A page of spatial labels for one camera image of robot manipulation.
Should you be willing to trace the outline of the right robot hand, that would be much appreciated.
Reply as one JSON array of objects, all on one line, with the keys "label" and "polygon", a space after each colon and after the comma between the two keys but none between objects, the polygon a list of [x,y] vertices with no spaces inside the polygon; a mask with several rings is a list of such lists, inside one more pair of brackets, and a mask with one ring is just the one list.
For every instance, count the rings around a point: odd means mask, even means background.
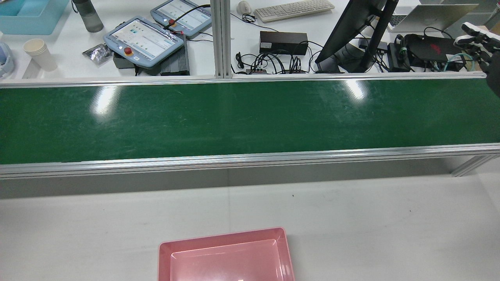
[{"label": "right robot hand", "polygon": [[485,28],[465,22],[461,25],[464,35],[455,39],[454,45],[468,54],[486,74],[486,83],[500,96],[500,37]]}]

